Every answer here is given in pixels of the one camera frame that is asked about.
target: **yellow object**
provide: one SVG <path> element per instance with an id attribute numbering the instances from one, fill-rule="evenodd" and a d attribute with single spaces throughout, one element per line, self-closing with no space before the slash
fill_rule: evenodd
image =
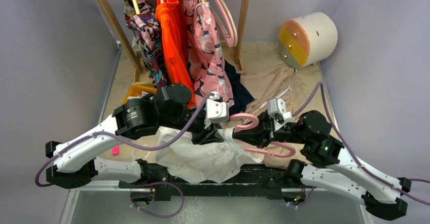
<path id="1" fill-rule="evenodd" d="M 142 91 L 148 92 L 148 93 L 157 93 L 157 89 L 154 87 L 149 86 L 143 86 L 143 85 L 131 85 L 130 90 L 128 90 L 127 96 L 125 97 L 122 104 L 125 104 L 128 101 L 129 96 L 141 96 Z"/>
<path id="2" fill-rule="evenodd" d="M 288 31 L 284 27 L 281 27 L 278 38 L 282 42 L 282 44 L 286 48 L 288 48 L 288 51 L 299 63 L 299 65 L 303 66 L 308 60 L 309 55 L 307 55 L 305 51 L 300 48 L 299 44 L 297 44 L 294 38 L 288 33 Z"/>

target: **wooden clothes rack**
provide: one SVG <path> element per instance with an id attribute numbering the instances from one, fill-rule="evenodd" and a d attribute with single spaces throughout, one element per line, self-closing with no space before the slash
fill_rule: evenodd
<path id="1" fill-rule="evenodd" d="M 118 39 L 121 42 L 121 45 L 124 47 L 124 50 L 128 54 L 128 56 L 131 59 L 131 62 L 134 66 L 134 72 L 133 72 L 133 82 L 138 82 L 140 74 L 143 73 L 142 65 L 141 65 L 141 57 L 140 52 L 133 51 L 130 42 L 128 41 L 122 26 L 118 22 L 118 19 L 116 18 L 114 11 L 112 10 L 111 5 L 109 4 L 108 0 L 96 0 L 99 4 L 101 10 L 103 11 L 104 15 L 106 16 L 106 19 L 108 20 L 109 24 L 111 25 L 112 29 L 114 30 L 115 34 L 118 36 Z M 243 41 L 243 35 L 245 30 L 245 21 L 246 21 L 246 14 L 248 11 L 248 3 L 249 0 L 242 0 L 241 6 L 240 6 L 240 16 L 239 16 L 239 26 L 238 26 L 238 41 L 237 46 L 232 48 L 233 49 L 233 60 L 237 64 L 239 70 L 238 73 L 244 73 L 245 67 L 243 65 L 242 58 L 240 56 L 240 51 L 242 48 L 242 41 Z"/>

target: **hanging clothes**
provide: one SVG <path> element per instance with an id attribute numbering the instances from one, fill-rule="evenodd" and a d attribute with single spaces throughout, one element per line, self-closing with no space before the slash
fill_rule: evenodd
<path id="1" fill-rule="evenodd" d="M 132 0 L 124 0 L 124 14 L 127 27 L 136 31 L 140 54 L 148 76 L 154 87 L 167 85 L 168 77 L 164 66 L 160 24 L 155 19 L 155 9 L 149 0 L 137 0 L 140 14 L 136 14 Z"/>
<path id="2" fill-rule="evenodd" d="M 188 30 L 188 68 L 194 81 L 196 104 L 199 105 L 207 93 L 218 91 L 231 107 L 234 105 L 233 92 L 224 70 L 218 28 L 209 3 L 184 0 L 183 5 Z"/>
<path id="3" fill-rule="evenodd" d="M 231 83 L 231 89 L 233 90 L 234 105 L 229 108 L 229 115 L 235 115 L 241 111 L 246 111 L 246 106 L 254 101 L 249 91 L 240 83 L 240 74 L 236 73 L 236 68 L 226 62 L 226 74 Z"/>
<path id="4" fill-rule="evenodd" d="M 192 93 L 189 106 L 195 104 L 194 88 L 185 64 L 187 37 L 179 0 L 157 0 L 156 17 L 163 31 L 164 62 L 171 83 L 181 83 Z"/>

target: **round storage container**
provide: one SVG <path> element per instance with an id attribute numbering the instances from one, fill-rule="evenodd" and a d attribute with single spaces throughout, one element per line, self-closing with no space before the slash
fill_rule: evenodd
<path id="1" fill-rule="evenodd" d="M 336 44 L 336 26 L 321 12 L 286 21 L 278 36 L 281 57 L 295 69 L 326 59 Z"/>

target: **pink wooden hanger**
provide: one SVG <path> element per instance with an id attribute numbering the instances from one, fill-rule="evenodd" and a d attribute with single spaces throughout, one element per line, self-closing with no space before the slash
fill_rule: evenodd
<path id="1" fill-rule="evenodd" d="M 232 120 L 232 121 L 238 121 L 241 119 L 250 120 L 251 123 L 246 124 L 246 125 L 238 125 L 238 126 L 236 126 L 236 128 L 234 128 L 233 132 L 240 132 L 242 130 L 253 129 L 259 123 L 257 116 L 252 115 L 252 114 L 235 114 L 235 115 L 230 116 L 230 120 Z M 290 152 L 288 154 L 281 154 L 281 153 L 275 153 L 275 152 L 268 152 L 266 150 L 259 149 L 259 148 L 253 148 L 253 147 L 242 147 L 242 149 L 246 152 L 259 153 L 259 154 L 264 154 L 264 155 L 273 156 L 273 157 L 280 157 L 280 158 L 292 157 L 296 154 L 296 149 L 292 146 L 289 146 L 287 144 L 277 142 L 277 141 L 273 141 L 273 142 L 271 142 L 271 144 L 278 146 L 278 147 L 281 147 L 281 148 L 284 148 L 284 149 L 287 149 Z"/>
<path id="2" fill-rule="evenodd" d="M 231 16 L 231 13 L 226 3 L 224 2 L 224 0 L 214 0 L 214 1 L 217 4 L 218 8 L 220 9 L 221 13 L 223 14 L 228 31 L 225 28 L 224 24 L 221 22 L 218 15 L 213 11 L 212 8 L 210 8 L 212 10 L 212 13 L 214 14 L 215 21 L 218 27 L 220 28 L 224 36 L 224 39 L 226 40 L 227 46 L 229 46 L 230 48 L 235 47 L 237 45 L 237 30 L 236 30 L 236 26 L 234 25 L 233 17 Z"/>

